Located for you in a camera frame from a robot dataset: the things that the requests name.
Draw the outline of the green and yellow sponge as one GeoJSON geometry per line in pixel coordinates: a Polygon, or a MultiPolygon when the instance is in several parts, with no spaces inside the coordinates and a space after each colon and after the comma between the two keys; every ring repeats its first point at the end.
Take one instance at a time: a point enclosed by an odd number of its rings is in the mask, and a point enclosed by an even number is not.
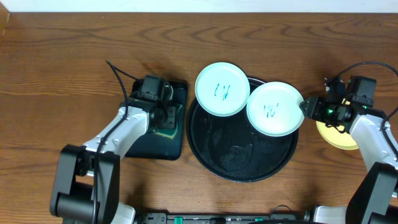
{"type": "Polygon", "coordinates": [[[183,106],[178,103],[174,103],[167,108],[167,120],[163,126],[158,129],[154,134],[162,136],[164,138],[173,139],[180,128],[183,127],[183,106]]]}

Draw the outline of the yellow round plate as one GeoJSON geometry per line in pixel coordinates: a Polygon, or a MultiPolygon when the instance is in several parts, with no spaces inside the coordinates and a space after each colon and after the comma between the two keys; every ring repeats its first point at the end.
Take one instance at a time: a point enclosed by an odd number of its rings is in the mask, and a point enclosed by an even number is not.
{"type": "Polygon", "coordinates": [[[355,150],[359,148],[348,133],[340,133],[340,131],[343,130],[343,126],[338,126],[338,129],[328,128],[325,123],[319,121],[316,122],[316,126],[322,138],[332,146],[344,150],[355,150]]]}

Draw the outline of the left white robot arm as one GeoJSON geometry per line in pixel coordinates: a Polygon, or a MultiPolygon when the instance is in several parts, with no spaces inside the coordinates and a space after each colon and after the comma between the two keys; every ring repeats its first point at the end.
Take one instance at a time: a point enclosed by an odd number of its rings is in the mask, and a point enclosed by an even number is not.
{"type": "Polygon", "coordinates": [[[115,118],[81,146],[67,144],[58,159],[50,213],[64,223],[133,223],[136,211],[119,200],[122,158],[149,131],[174,129],[175,83],[147,75],[124,94],[115,118]]]}

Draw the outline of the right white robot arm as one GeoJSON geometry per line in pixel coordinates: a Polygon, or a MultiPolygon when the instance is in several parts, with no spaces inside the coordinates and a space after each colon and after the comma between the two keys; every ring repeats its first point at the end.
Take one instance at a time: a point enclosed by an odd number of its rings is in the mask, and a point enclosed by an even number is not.
{"type": "Polygon", "coordinates": [[[374,105],[376,81],[353,76],[347,84],[340,77],[325,80],[326,97],[311,96],[300,104],[306,118],[343,127],[361,152],[367,175],[346,207],[318,206],[314,223],[397,223],[397,141],[388,116],[374,105]]]}

